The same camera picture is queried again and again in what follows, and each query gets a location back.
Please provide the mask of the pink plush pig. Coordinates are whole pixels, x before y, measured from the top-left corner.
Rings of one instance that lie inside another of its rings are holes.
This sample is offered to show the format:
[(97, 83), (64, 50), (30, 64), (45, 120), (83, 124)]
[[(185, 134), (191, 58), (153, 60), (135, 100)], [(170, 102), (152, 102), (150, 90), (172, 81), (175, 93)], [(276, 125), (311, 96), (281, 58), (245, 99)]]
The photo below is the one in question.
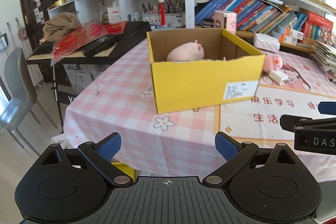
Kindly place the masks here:
[(174, 48), (167, 56), (167, 61), (198, 61), (205, 56), (203, 46), (195, 40)]
[(263, 71), (269, 73), (270, 71), (278, 71), (283, 66), (283, 60), (281, 57), (275, 55), (266, 55)]

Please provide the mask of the cartoon desk mat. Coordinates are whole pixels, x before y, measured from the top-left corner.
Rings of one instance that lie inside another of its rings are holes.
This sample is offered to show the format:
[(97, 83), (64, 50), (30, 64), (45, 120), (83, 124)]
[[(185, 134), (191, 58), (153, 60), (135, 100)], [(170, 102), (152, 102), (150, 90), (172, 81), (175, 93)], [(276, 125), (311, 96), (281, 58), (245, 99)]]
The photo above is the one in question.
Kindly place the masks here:
[(263, 75), (253, 98), (222, 105), (219, 126), (222, 132), (261, 147), (277, 142), (293, 145), (294, 135), (282, 130), (280, 116), (324, 118), (318, 104), (335, 101), (335, 85), (315, 61), (286, 52), (276, 55), (283, 60), (282, 72), (288, 76), (287, 82), (279, 85)]

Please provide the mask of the white eraser block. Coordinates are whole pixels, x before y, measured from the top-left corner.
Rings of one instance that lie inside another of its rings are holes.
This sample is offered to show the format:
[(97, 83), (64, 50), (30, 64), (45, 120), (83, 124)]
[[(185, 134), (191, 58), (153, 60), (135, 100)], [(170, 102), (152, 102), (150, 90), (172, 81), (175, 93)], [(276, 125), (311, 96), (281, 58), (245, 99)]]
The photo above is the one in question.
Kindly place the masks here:
[(269, 72), (269, 78), (278, 85), (283, 85), (288, 80), (288, 76), (285, 73), (276, 70), (271, 70)]

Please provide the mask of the stack of papers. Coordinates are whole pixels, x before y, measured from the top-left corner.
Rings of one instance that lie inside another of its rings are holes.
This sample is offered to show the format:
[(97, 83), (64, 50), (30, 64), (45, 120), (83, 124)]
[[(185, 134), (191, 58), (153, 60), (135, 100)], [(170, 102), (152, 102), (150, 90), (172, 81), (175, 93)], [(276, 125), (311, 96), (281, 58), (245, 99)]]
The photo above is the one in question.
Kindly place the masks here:
[(311, 55), (319, 63), (327, 79), (335, 85), (335, 43), (315, 42), (311, 48), (313, 50)]

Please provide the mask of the pink checkered tablecloth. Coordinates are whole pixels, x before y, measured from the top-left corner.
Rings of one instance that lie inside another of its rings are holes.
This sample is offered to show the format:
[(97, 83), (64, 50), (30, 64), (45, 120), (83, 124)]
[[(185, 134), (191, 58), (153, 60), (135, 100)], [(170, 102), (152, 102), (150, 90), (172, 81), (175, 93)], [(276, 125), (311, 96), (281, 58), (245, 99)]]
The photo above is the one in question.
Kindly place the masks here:
[(94, 80), (66, 109), (64, 132), (73, 146), (121, 135), (116, 159), (162, 176), (204, 177), (224, 162), (214, 139), (221, 105), (159, 114), (141, 42)]

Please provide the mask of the yellow cardboard box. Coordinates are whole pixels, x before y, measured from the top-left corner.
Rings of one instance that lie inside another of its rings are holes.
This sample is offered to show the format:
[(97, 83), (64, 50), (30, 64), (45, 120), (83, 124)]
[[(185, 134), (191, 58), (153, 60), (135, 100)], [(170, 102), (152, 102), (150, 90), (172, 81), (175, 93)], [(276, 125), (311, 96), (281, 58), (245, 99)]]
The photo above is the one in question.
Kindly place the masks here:
[[(168, 62), (168, 54), (198, 42), (205, 56), (198, 61)], [(265, 55), (220, 28), (194, 28), (147, 33), (147, 47), (157, 113), (170, 113), (254, 97)]]

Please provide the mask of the white quilted pouch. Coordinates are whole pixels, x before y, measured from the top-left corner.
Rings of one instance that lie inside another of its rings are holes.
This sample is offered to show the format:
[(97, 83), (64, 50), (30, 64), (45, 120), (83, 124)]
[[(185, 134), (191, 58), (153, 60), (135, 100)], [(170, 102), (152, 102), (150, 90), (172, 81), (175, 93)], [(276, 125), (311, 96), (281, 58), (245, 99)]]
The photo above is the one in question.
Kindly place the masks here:
[(280, 50), (280, 42), (277, 38), (269, 36), (267, 34), (255, 33), (253, 38), (253, 44), (260, 50), (276, 53)]

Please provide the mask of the grey chair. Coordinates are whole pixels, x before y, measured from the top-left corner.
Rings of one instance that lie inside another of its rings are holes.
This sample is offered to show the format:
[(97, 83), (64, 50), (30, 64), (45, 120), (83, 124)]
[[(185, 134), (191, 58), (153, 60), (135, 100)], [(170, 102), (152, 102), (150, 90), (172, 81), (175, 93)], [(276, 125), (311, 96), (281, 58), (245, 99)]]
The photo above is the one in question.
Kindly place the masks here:
[(42, 110), (54, 127), (57, 127), (57, 125), (38, 101), (37, 91), (31, 80), (25, 56), (21, 48), (16, 48), (7, 57), (4, 66), (4, 75), (12, 97), (1, 114), (1, 128), (6, 130), (17, 143), (20, 143), (15, 137), (18, 135), (36, 155), (40, 155), (18, 130), (19, 125), (29, 113), (39, 122), (32, 111), (34, 105), (37, 105)]

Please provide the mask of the red packaged decorations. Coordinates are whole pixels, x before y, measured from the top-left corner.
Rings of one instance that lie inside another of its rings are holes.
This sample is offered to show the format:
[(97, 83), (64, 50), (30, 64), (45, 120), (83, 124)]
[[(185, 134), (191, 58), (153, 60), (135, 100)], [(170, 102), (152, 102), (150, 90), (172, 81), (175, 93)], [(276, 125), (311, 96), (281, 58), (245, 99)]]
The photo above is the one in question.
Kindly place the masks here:
[(94, 42), (100, 43), (99, 40), (107, 35), (116, 36), (123, 34), (126, 26), (127, 21), (105, 25), (101, 23), (91, 23), (70, 32), (54, 46), (51, 66), (83, 47), (92, 46)]

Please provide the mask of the black electronic keyboard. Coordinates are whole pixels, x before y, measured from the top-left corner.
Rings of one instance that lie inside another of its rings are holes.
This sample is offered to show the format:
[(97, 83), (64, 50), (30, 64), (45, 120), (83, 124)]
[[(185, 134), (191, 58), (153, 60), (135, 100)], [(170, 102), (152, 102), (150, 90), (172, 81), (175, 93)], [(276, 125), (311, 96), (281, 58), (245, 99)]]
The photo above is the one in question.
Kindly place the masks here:
[[(94, 42), (92, 46), (83, 47), (62, 59), (60, 64), (107, 64), (111, 65), (129, 50), (134, 48), (146, 38), (146, 33), (151, 31), (148, 22), (127, 22), (123, 34), (107, 35)], [(51, 66), (52, 50), (56, 43), (45, 42), (39, 46), (26, 59), (28, 64), (46, 64)]]

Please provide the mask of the pink cylindrical canister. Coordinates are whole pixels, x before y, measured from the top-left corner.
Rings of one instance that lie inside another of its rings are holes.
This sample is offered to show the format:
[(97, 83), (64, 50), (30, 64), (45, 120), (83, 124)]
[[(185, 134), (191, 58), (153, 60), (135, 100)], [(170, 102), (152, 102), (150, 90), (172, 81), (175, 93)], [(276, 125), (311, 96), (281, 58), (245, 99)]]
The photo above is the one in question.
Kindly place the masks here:
[(236, 34), (237, 14), (232, 11), (217, 10), (214, 13), (214, 27), (224, 28), (232, 34)]

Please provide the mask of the tan crumpled cloth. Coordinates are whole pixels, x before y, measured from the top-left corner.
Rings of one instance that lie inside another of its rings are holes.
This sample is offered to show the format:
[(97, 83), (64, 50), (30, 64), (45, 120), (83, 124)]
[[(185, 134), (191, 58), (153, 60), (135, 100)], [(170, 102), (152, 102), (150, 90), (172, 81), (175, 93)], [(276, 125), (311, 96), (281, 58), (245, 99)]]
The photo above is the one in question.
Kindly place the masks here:
[(45, 22), (43, 38), (46, 41), (55, 42), (80, 27), (81, 23), (77, 15), (72, 12), (62, 12)]

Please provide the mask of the red tassel ornament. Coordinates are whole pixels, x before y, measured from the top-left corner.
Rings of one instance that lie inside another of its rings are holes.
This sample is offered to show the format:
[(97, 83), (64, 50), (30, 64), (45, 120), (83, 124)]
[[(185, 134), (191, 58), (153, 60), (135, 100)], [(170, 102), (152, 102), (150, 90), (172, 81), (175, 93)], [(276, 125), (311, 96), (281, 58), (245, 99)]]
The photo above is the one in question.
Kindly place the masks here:
[(159, 0), (159, 14), (160, 14), (161, 26), (164, 27), (166, 25), (165, 0)]

